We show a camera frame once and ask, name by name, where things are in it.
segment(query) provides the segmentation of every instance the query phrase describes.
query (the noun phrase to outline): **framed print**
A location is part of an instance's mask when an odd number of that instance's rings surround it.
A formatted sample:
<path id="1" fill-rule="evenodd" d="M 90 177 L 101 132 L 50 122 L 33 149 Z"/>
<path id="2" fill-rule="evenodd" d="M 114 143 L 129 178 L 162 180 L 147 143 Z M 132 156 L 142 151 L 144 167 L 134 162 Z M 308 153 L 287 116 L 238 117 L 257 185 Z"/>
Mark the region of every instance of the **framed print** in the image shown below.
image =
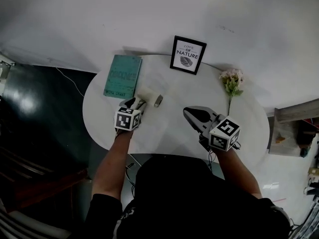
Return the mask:
<path id="1" fill-rule="evenodd" d="M 170 68 L 197 74 L 206 43 L 175 36 Z"/>

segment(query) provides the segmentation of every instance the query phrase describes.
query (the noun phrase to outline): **white marker cube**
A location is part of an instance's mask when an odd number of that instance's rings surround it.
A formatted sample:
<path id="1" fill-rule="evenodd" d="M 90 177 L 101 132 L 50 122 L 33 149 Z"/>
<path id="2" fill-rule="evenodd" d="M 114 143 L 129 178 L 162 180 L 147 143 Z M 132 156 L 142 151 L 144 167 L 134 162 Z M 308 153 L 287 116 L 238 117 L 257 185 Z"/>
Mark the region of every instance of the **white marker cube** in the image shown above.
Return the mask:
<path id="1" fill-rule="evenodd" d="M 114 127 L 132 131 L 140 123 L 141 111 L 125 107 L 118 107 L 114 116 Z"/>
<path id="2" fill-rule="evenodd" d="M 237 142 L 240 125 L 227 116 L 209 132 L 209 145 L 211 147 L 228 151 Z"/>

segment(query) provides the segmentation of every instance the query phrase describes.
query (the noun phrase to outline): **person's right arm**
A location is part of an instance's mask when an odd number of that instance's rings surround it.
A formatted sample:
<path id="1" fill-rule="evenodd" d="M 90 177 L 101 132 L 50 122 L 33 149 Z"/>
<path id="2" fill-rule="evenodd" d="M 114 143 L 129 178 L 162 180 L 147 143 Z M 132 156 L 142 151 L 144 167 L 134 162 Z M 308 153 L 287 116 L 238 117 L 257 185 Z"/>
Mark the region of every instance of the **person's right arm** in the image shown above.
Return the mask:
<path id="1" fill-rule="evenodd" d="M 227 152 L 218 149 L 213 149 L 213 151 L 217 155 L 226 181 L 230 181 L 258 199 L 262 198 L 256 178 L 241 162 L 233 148 Z"/>

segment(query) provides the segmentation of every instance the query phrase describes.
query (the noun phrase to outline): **tabletop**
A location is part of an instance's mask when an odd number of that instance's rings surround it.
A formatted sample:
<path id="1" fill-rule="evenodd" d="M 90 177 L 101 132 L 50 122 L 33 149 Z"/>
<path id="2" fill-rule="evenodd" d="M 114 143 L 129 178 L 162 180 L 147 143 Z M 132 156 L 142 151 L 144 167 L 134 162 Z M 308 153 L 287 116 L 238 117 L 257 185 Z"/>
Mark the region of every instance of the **tabletop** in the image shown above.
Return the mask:
<path id="1" fill-rule="evenodd" d="M 146 55 L 137 82 L 163 96 L 158 108 L 147 106 L 142 123 L 134 132 L 129 153 L 159 153 L 208 159 L 208 152 L 198 142 L 199 134 L 183 116 L 188 106 L 206 106 L 227 115 L 228 96 L 220 71 L 201 63 L 197 75 L 169 68 L 171 56 Z M 115 137 L 114 114 L 122 99 L 103 95 L 112 60 L 99 72 L 86 90 L 83 120 L 90 136 L 103 148 L 110 149 Z M 241 125 L 237 150 L 242 161 L 256 165 L 269 141 L 269 123 L 264 109 L 247 89 L 234 97 L 230 116 Z"/>

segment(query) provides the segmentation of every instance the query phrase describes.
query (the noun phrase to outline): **teal book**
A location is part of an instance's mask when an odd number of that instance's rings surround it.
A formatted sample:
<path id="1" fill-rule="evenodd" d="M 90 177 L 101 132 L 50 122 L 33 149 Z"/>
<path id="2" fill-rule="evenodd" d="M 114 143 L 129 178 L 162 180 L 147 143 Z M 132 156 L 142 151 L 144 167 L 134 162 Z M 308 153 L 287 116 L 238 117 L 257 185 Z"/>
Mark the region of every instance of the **teal book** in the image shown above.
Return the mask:
<path id="1" fill-rule="evenodd" d="M 132 98 L 141 64 L 141 57 L 114 55 L 109 76 L 106 80 L 104 95 L 122 99 Z"/>

